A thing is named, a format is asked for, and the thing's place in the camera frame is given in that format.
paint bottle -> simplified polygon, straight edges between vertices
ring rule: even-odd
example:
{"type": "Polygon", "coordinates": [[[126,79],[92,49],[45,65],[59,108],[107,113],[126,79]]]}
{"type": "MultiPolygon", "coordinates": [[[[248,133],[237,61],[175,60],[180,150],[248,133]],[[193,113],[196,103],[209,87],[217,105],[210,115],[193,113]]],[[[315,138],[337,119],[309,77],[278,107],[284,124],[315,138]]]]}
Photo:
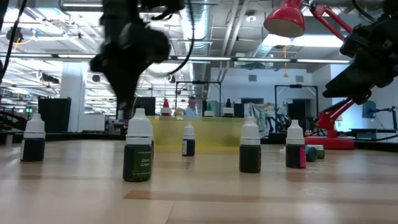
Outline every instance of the paint bottle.
{"type": "Polygon", "coordinates": [[[169,101],[166,98],[163,101],[163,107],[160,109],[160,114],[162,116],[172,115],[172,109],[170,108],[169,101]]]}
{"type": "Polygon", "coordinates": [[[325,158],[325,149],[323,148],[322,145],[307,145],[308,147],[314,147],[317,149],[317,156],[318,159],[324,159],[325,158]]]}
{"type": "Polygon", "coordinates": [[[184,137],[182,140],[182,155],[195,155],[195,131],[193,129],[192,122],[189,122],[184,128],[184,137]]]}
{"type": "Polygon", "coordinates": [[[211,104],[207,104],[207,110],[205,111],[205,117],[212,118],[214,117],[214,111],[211,109],[211,104]]]}
{"type": "Polygon", "coordinates": [[[307,162],[315,162],[318,159],[317,149],[315,147],[305,146],[305,157],[307,162]]]}
{"type": "Polygon", "coordinates": [[[137,108],[130,119],[124,147],[123,179],[142,182],[152,175],[152,140],[150,121],[145,109],[137,108]]]}
{"type": "Polygon", "coordinates": [[[299,126],[299,121],[292,120],[287,129],[286,167],[304,169],[306,165],[303,129],[299,126]]]}
{"type": "Polygon", "coordinates": [[[247,117],[242,127],[239,170],[245,173],[260,173],[261,171],[260,134],[254,117],[247,117]]]}
{"type": "Polygon", "coordinates": [[[231,107],[231,100],[227,99],[223,108],[223,118],[234,118],[234,108],[231,107]]]}
{"type": "Polygon", "coordinates": [[[44,121],[40,114],[33,114],[26,123],[24,138],[21,146],[22,162],[39,162],[44,159],[45,131],[44,121]]]}

white bottle cap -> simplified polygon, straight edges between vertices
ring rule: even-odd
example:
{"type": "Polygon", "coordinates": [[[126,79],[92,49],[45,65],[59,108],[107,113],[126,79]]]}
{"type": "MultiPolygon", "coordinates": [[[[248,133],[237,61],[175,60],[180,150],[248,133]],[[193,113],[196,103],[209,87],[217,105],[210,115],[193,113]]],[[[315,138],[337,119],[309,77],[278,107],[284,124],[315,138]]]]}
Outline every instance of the white bottle cap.
{"type": "Polygon", "coordinates": [[[129,121],[126,134],[127,144],[150,145],[152,144],[152,125],[145,116],[145,109],[137,108],[134,117],[129,121]]]}
{"type": "Polygon", "coordinates": [[[223,108],[223,115],[234,115],[234,108],[223,108]]]}
{"type": "Polygon", "coordinates": [[[184,139],[195,139],[195,130],[193,129],[192,122],[188,122],[184,128],[184,139]]]}
{"type": "Polygon", "coordinates": [[[246,123],[242,126],[241,144],[249,146],[260,145],[259,126],[254,122],[254,117],[246,118],[246,123]]]}
{"type": "Polygon", "coordinates": [[[32,119],[26,122],[24,138],[45,138],[44,121],[40,114],[33,114],[32,119]]]}
{"type": "Polygon", "coordinates": [[[281,153],[282,155],[286,155],[286,147],[284,147],[283,149],[279,150],[279,153],[281,153]]]}
{"type": "Polygon", "coordinates": [[[160,113],[162,114],[172,114],[172,109],[171,108],[161,108],[160,113]]]}
{"type": "Polygon", "coordinates": [[[205,111],[206,117],[214,117],[214,111],[205,111]]]}
{"type": "Polygon", "coordinates": [[[286,144],[304,145],[303,129],[299,125],[299,121],[292,120],[292,124],[287,129],[286,144]]]}

white column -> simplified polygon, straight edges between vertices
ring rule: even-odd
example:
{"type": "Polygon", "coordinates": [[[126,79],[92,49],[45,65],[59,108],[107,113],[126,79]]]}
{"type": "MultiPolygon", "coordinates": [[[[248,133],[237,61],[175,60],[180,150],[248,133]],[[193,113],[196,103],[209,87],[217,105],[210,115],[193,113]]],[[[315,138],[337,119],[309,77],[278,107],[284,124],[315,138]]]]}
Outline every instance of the white column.
{"type": "Polygon", "coordinates": [[[85,92],[88,66],[86,63],[64,62],[60,98],[71,98],[68,132],[82,132],[85,113],[85,92]]]}

red desk lamp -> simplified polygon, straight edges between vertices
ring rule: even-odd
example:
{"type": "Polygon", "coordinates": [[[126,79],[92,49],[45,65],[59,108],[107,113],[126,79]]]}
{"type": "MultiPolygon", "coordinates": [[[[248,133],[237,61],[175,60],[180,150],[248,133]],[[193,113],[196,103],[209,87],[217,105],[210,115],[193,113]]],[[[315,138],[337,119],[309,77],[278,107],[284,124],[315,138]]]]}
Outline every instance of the red desk lamp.
{"type": "MultiPolygon", "coordinates": [[[[343,34],[335,29],[323,18],[327,13],[348,33],[352,33],[352,28],[338,17],[328,6],[318,5],[317,3],[307,4],[302,0],[284,0],[283,5],[268,15],[264,21],[264,27],[272,34],[282,37],[299,37],[305,32],[305,19],[301,12],[302,6],[308,6],[312,15],[320,21],[331,33],[335,34],[342,41],[345,40],[343,34]]],[[[330,108],[325,109],[319,114],[319,121],[315,123],[317,128],[327,130],[327,137],[307,137],[306,144],[323,145],[325,149],[354,149],[354,140],[351,138],[339,138],[335,130],[335,121],[350,106],[354,104],[352,99],[343,100],[330,108]]]]}

dark green label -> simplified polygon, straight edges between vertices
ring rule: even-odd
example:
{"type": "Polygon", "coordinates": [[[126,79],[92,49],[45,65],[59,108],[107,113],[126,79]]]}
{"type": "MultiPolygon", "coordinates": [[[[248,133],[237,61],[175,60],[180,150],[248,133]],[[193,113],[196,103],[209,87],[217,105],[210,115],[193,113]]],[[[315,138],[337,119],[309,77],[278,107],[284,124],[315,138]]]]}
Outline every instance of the dark green label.
{"type": "Polygon", "coordinates": [[[152,172],[152,149],[136,149],[134,151],[133,179],[150,177],[152,172]]]}

